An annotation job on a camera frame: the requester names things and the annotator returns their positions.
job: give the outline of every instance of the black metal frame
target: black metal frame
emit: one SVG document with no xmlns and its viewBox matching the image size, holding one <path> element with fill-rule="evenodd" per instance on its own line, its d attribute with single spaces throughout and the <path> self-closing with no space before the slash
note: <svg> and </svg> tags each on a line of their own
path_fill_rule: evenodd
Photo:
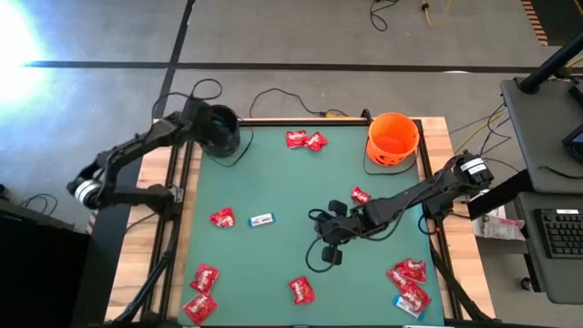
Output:
<svg viewBox="0 0 583 328">
<path fill-rule="evenodd" d="M 427 177 L 432 176 L 433 172 L 432 172 L 431 166 L 429 164 L 429 153 L 428 153 L 427 146 L 426 146 L 425 140 L 424 140 L 423 124 L 422 124 L 421 120 L 419 120 L 419 119 L 414 119 L 414 123 L 418 127 L 419 133 L 420 133 L 419 155 L 420 155 L 420 159 L 421 159 L 422 164 L 423 164 L 425 178 L 427 178 Z M 367 120 L 365 118 L 338 118 L 338 119 L 334 119 L 334 118 L 298 118 L 298 119 L 274 118 L 274 119 L 266 119 L 266 120 L 255 120 L 255 119 L 242 120 L 240 125 L 242 127 L 251 127 L 251 128 L 306 127 L 306 126 L 310 126 L 310 127 L 329 127 L 329 126 L 334 126 L 334 127 L 354 127 L 354 126 L 366 127 L 369 125 L 369 123 L 367 122 Z M 185 190 L 188 186 L 189 164 L 190 164 L 190 160 L 192 159 L 193 148 L 194 147 L 193 147 L 192 142 L 190 142 L 186 147 L 186 154 L 184 157 L 184 164 L 182 166 L 183 169 L 181 172 L 180 184 L 179 184 L 179 188 L 182 190 Z M 175 176 L 178 154 L 179 154 L 179 147 L 173 147 L 172 151 L 170 153 L 169 168 L 168 168 L 167 177 L 166 177 L 166 186 L 167 187 L 169 187 L 172 184 L 173 178 Z M 183 202 L 184 202 L 184 200 L 180 203 L 181 205 L 180 205 L 179 211 L 181 214 L 183 214 L 182 213 Z M 180 225 L 180 221 L 178 220 L 178 221 L 174 222 L 174 224 Z M 445 238 L 445 234 L 444 234 L 445 229 L 444 229 L 443 223 L 440 220 L 438 220 L 436 222 L 436 224 L 437 224 L 437 227 L 440 228 L 439 229 L 440 231 L 437 233 L 437 240 L 439 242 L 441 257 L 444 260 L 447 269 L 450 272 L 453 272 L 453 266 L 451 263 L 451 256 L 450 256 L 449 250 L 447 248 L 447 239 Z M 161 251 L 161 246 L 162 246 L 162 238 L 164 236 L 165 228 L 166 228 L 166 225 L 164 224 L 164 222 L 162 222 L 162 220 L 159 220 L 159 224 L 156 228 L 156 235 L 154 237 L 154 246 L 153 246 L 152 256 L 150 259 L 150 270 L 149 270 L 148 274 L 150 274 L 154 270 L 156 263 L 159 262 L 160 251 Z M 153 313 L 151 311 L 151 304 L 152 304 L 153 300 L 152 300 L 152 295 L 149 295 L 145 304 L 144 304 L 141 315 L 140 315 L 141 320 L 147 320 L 147 319 L 153 318 L 153 317 L 156 317 L 156 318 L 162 319 L 162 320 L 168 318 L 168 303 L 169 303 L 169 294 L 170 294 L 170 289 L 171 289 L 170 282 L 171 282 L 171 278 L 172 278 L 172 274 L 173 274 L 174 261 L 175 261 L 175 255 L 171 256 L 171 258 L 169 259 L 167 273 L 166 273 L 166 276 L 165 276 L 165 279 L 164 279 L 164 282 L 162 285 L 161 302 L 160 302 L 159 312 Z M 452 304 L 453 319 L 462 320 L 463 315 L 462 315 L 460 302 L 457 300 L 455 295 L 449 290 L 448 290 L 448 295 L 449 295 L 449 302 Z"/>
</svg>

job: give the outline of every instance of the green table surface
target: green table surface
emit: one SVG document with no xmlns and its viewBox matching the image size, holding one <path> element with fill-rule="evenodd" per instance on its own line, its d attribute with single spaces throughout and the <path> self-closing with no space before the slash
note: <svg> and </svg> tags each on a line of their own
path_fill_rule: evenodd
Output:
<svg viewBox="0 0 583 328">
<path fill-rule="evenodd" d="M 211 291 L 218 309 L 204 325 L 443 325 L 429 239 L 417 228 L 418 207 L 404 214 L 388 240 L 357 239 L 341 246 L 343 264 L 329 272 L 315 273 L 306 267 L 305 253 L 316 238 L 309 210 L 326 209 L 330 200 L 352 207 L 350 192 L 355 186 L 373 197 L 390 197 L 419 178 L 416 166 L 396 176 L 365 174 L 368 127 L 306 127 L 308 134 L 320 131 L 329 139 L 318 152 L 286 147 L 286 131 L 298 129 L 254 128 L 248 152 L 231 168 L 203 155 L 181 305 L 198 294 L 189 283 L 204 263 L 220 270 Z M 240 149 L 250 135 L 249 128 L 241 129 Z M 232 158 L 217 160 L 229 163 Z M 400 170 L 412 161 L 413 156 L 387 169 L 365 159 L 373 172 Z M 209 215 L 225 207 L 233 209 L 237 224 L 221 230 L 209 222 Z M 248 218 L 269 212 L 275 214 L 273 224 L 249 227 Z M 327 265 L 321 260 L 322 246 L 319 241 L 310 255 L 317 268 Z M 422 322 L 392 304 L 398 291 L 386 277 L 387 269 L 410 257 L 427 263 L 427 283 L 421 287 L 433 300 Z M 294 306 L 288 282 L 302 275 L 310 281 L 316 301 Z M 183 310 L 179 323 L 192 325 Z"/>
</svg>

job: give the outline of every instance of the black cylindrical container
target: black cylindrical container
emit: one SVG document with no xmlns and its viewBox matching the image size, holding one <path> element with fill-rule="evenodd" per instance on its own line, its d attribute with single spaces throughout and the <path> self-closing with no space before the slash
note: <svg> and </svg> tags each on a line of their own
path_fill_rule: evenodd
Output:
<svg viewBox="0 0 583 328">
<path fill-rule="evenodd" d="M 200 142 L 202 149 L 214 157 L 232 155 L 240 144 L 239 120 L 235 112 L 223 105 L 210 106 L 211 125 L 208 136 Z"/>
</svg>

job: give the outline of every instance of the wooden table frame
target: wooden table frame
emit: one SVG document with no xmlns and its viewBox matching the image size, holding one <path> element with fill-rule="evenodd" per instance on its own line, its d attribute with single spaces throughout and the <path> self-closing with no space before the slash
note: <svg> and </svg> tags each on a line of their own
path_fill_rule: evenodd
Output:
<svg viewBox="0 0 583 328">
<path fill-rule="evenodd" d="M 416 118 L 416 123 L 422 135 L 417 167 L 420 179 L 425 179 L 437 169 L 442 168 L 445 162 L 453 156 L 453 151 L 444 118 Z M 241 124 L 243 126 L 252 124 L 254 127 L 354 126 L 366 125 L 366 121 L 364 118 L 253 118 L 245 119 Z M 166 273 L 160 277 L 150 299 L 154 309 L 165 309 L 163 312 L 168 312 L 168 317 L 170 318 L 178 318 L 178 312 L 182 305 L 179 302 L 188 258 L 187 251 L 201 155 L 202 150 L 198 145 L 194 149 L 191 145 L 188 145 L 186 150 L 181 149 L 180 151 L 178 148 L 174 150 L 156 149 L 144 157 L 139 172 L 138 187 L 140 188 L 146 188 L 157 183 L 164 184 L 165 182 L 166 185 L 179 185 L 174 183 L 179 180 L 186 186 L 183 197 L 182 220 L 179 223 L 178 248 L 172 268 L 174 274 L 171 274 L 171 279 L 166 277 Z M 171 165 L 169 166 L 169 162 L 170 164 L 176 164 L 175 169 L 172 169 Z M 186 163 L 188 171 L 183 171 L 184 163 Z M 461 204 L 456 204 L 455 212 L 467 214 L 467 209 Z M 130 212 L 128 224 L 148 214 L 149 211 L 145 206 L 135 207 Z M 155 249 L 153 248 L 155 237 L 158 237 L 159 245 L 167 245 L 171 225 L 171 222 L 163 224 L 158 222 L 157 219 L 152 219 L 139 224 L 125 237 L 119 256 L 116 278 L 109 298 L 106 320 L 114 319 L 120 315 L 137 294 L 148 276 L 148 269 L 151 267 L 151 264 L 148 264 L 151 260 L 153 261 L 151 255 Z M 480 310 L 490 317 L 495 317 L 471 222 L 466 219 L 449 216 L 440 228 L 445 234 L 432 236 L 434 246 L 442 253 L 444 260 L 453 267 L 455 277 Z M 467 313 L 461 309 L 459 302 L 448 291 L 441 274 L 439 272 L 437 274 L 445 317 L 468 319 Z M 161 296 L 164 296 L 168 301 L 166 303 L 161 302 Z"/>
</svg>

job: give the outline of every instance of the orange pumpkin bucket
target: orange pumpkin bucket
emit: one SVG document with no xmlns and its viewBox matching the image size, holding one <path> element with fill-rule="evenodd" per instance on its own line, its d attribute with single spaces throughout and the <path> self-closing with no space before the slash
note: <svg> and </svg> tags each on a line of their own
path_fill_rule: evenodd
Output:
<svg viewBox="0 0 583 328">
<path fill-rule="evenodd" d="M 419 130 L 415 123 L 400 113 L 383 113 L 368 129 L 366 153 L 380 166 L 399 164 L 417 148 Z"/>
</svg>

